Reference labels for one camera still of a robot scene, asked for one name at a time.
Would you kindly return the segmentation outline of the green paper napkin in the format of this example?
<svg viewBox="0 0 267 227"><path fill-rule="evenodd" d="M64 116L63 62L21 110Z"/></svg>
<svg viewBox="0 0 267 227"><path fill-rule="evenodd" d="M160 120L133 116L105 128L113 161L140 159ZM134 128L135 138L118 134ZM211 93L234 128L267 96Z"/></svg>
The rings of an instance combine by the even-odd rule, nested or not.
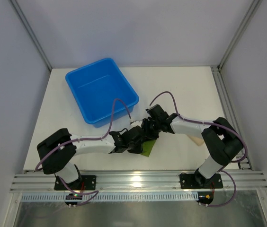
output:
<svg viewBox="0 0 267 227"><path fill-rule="evenodd" d="M143 144L142 144L142 153L141 155L145 156L145 157L149 157L150 154L151 154L151 151L154 147L156 143L156 140L149 140L149 141L145 141Z"/></svg>

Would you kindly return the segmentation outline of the beige cutlery tray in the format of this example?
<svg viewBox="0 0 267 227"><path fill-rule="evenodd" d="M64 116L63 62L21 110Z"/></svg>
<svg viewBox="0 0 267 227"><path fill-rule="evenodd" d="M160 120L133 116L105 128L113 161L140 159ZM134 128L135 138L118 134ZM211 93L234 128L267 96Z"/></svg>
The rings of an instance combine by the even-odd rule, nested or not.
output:
<svg viewBox="0 0 267 227"><path fill-rule="evenodd" d="M202 146L205 142L198 137L188 136L197 146Z"/></svg>

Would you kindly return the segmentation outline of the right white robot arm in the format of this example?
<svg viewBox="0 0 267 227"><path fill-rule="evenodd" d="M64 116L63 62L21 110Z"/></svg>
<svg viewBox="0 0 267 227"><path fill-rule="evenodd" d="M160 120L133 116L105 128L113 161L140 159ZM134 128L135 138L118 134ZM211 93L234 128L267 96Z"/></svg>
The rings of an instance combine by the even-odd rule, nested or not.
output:
<svg viewBox="0 0 267 227"><path fill-rule="evenodd" d="M222 117L212 122L186 119L178 113L168 114L160 105L146 109L148 118L143 119L142 128L148 139L155 140L160 132L185 134L202 139L209 157L192 174L181 173L182 189L222 188L219 172L244 149L244 142L229 122Z"/></svg>

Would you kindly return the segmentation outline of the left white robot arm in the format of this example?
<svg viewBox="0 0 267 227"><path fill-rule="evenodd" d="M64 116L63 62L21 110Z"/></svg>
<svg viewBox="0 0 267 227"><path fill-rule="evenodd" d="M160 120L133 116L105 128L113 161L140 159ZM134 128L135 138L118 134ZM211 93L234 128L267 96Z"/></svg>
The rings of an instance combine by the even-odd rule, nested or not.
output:
<svg viewBox="0 0 267 227"><path fill-rule="evenodd" d="M140 126L122 131L110 131L104 136L85 138L70 134L68 129L62 128L37 145L40 161L36 171L43 171L45 175L54 174L55 189L62 186L65 189L79 189L84 182L78 167L71 163L74 156L85 154L114 154L128 151L142 153L145 139L144 130Z"/></svg>

